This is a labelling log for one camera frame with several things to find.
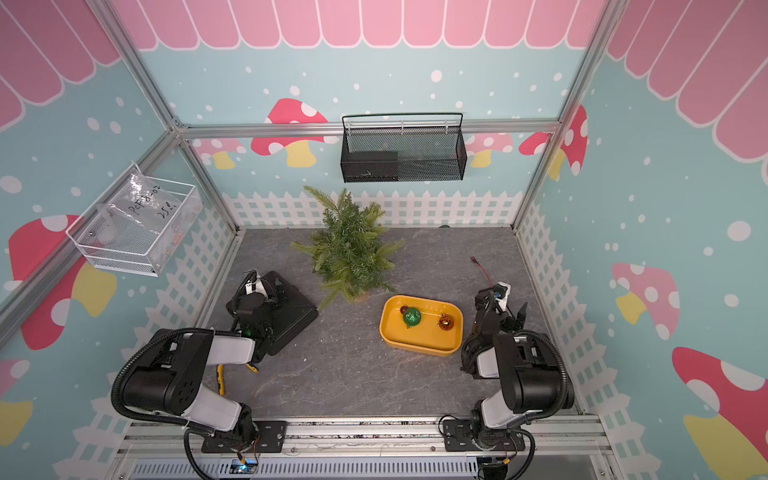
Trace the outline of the orange shiny ball ornament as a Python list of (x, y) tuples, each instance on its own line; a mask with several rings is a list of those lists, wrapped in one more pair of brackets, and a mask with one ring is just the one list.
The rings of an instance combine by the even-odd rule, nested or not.
[(453, 329), (455, 320), (448, 314), (442, 314), (438, 320), (438, 327), (443, 331), (450, 331)]

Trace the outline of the green glitter ball ornament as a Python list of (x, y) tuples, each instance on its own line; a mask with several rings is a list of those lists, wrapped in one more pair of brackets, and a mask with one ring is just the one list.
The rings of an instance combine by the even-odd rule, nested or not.
[(422, 313), (416, 307), (402, 306), (400, 313), (407, 328), (416, 327), (422, 322)]

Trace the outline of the small green christmas tree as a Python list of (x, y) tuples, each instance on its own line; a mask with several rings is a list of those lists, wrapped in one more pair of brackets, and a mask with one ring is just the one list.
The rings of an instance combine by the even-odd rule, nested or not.
[(346, 189), (336, 199), (311, 186), (304, 190), (323, 207), (324, 227), (311, 234), (309, 243), (294, 242), (292, 247), (309, 256), (312, 272), (322, 280), (326, 296), (318, 309), (324, 310), (336, 298), (354, 303), (373, 290), (392, 292), (391, 257), (404, 241), (382, 240), (388, 228), (380, 223), (381, 206), (373, 203), (362, 208)]

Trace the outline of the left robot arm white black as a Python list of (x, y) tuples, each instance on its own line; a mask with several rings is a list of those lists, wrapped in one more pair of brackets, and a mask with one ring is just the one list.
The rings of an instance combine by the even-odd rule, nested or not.
[(253, 292), (228, 303), (235, 329), (160, 329), (118, 373), (111, 403), (132, 420), (179, 425), (236, 453), (252, 447), (261, 431), (250, 407), (203, 385), (209, 366), (243, 365), (252, 371), (275, 338), (281, 294)]

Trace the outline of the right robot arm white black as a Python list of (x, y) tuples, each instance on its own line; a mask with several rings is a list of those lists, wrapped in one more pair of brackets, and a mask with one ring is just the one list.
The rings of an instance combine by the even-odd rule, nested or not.
[(499, 390), (479, 400), (468, 422), (456, 428), (460, 445), (493, 451), (522, 447), (515, 428), (549, 418), (575, 403), (565, 361), (548, 335), (525, 328), (527, 307), (508, 308), (510, 286), (479, 291), (471, 333), (461, 348), (461, 370), (497, 380)]

